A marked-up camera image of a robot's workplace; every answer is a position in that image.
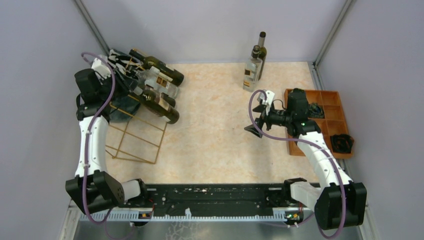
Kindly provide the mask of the clear glass liquor bottle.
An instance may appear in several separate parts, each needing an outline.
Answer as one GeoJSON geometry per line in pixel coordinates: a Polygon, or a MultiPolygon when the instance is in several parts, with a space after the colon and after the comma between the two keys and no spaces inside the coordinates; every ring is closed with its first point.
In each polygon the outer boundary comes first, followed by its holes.
{"type": "Polygon", "coordinates": [[[135,74],[138,82],[143,86],[148,86],[160,93],[164,93],[169,97],[176,99],[179,93],[179,88],[171,83],[171,78],[160,72],[156,67],[151,67],[149,70],[139,70],[135,74]]]}

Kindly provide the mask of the olive green wine bottle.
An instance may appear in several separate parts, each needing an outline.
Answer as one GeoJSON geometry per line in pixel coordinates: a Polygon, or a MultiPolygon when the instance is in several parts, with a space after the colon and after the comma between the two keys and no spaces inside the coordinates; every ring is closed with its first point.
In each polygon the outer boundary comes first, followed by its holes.
{"type": "Polygon", "coordinates": [[[153,88],[145,88],[141,95],[135,96],[149,111],[164,119],[168,124],[175,124],[180,119],[180,114],[161,98],[161,92],[153,88]]]}

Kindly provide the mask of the dark green wine bottle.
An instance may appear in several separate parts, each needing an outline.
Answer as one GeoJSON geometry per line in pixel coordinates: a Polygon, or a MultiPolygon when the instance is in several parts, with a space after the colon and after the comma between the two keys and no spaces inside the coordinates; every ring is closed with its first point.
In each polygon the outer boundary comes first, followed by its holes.
{"type": "Polygon", "coordinates": [[[144,69],[150,69],[151,67],[157,68],[162,74],[168,77],[170,83],[177,87],[184,81],[185,76],[181,72],[154,56],[144,56],[135,48],[129,51],[129,55],[139,60],[144,69]]]}

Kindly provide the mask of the clear tall glass bottle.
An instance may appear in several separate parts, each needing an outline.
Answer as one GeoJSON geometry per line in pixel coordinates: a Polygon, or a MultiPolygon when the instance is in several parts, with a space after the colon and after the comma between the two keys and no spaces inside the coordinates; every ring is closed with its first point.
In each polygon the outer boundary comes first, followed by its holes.
{"type": "Polygon", "coordinates": [[[243,89],[248,92],[253,92],[256,88],[256,83],[259,80],[259,75],[262,68],[262,59],[260,58],[260,46],[254,45],[251,51],[249,60],[244,67],[243,89]]]}

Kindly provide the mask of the green bottle grey capsule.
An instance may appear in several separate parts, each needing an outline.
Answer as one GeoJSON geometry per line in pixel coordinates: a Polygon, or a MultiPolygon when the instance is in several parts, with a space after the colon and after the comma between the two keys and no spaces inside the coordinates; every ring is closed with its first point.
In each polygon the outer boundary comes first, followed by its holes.
{"type": "Polygon", "coordinates": [[[258,39],[258,46],[259,46],[259,59],[262,60],[261,63],[261,68],[260,68],[260,72],[259,72],[259,76],[258,76],[258,80],[260,81],[262,78],[262,74],[263,74],[263,70],[265,67],[265,62],[266,62],[266,57],[267,57],[267,49],[265,47],[265,39],[266,39],[266,32],[265,31],[261,31],[259,34],[259,39],[258,39]]]}

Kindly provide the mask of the dark labelled wine bottle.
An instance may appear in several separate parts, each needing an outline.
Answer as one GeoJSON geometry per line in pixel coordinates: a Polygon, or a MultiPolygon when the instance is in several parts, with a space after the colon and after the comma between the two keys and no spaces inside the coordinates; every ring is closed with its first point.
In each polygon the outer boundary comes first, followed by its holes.
{"type": "Polygon", "coordinates": [[[176,100],[172,97],[170,97],[169,95],[165,94],[165,93],[161,93],[160,97],[167,102],[170,106],[172,106],[173,108],[176,107],[176,100]]]}

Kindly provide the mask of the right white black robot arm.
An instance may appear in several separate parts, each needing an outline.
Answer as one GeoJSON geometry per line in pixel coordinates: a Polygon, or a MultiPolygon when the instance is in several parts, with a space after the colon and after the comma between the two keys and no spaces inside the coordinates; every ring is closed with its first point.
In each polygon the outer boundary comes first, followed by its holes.
{"type": "Polygon", "coordinates": [[[283,203],[295,206],[299,202],[311,209],[319,230],[335,229],[334,236],[344,227],[362,225],[367,189],[363,183],[353,181],[337,163],[319,125],[309,118],[306,92],[293,89],[283,109],[275,108],[274,97],[272,91],[264,89],[252,93],[248,103],[251,125],[245,130],[259,138],[295,143],[308,159],[320,186],[295,180],[282,191],[283,203]]]}

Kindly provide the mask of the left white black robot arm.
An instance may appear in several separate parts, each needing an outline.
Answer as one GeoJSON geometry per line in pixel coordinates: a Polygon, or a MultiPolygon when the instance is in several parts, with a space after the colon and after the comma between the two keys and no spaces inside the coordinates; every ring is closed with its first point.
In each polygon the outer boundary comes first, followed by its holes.
{"type": "Polygon", "coordinates": [[[110,125],[110,103],[120,89],[131,90],[115,73],[108,59],[92,52],[90,67],[78,71],[75,82],[80,91],[76,98],[76,118],[80,130],[80,153],[74,178],[65,182],[71,200],[87,217],[113,208],[144,207],[150,193],[140,179],[120,182],[112,177],[106,165],[106,140],[110,125]]]}

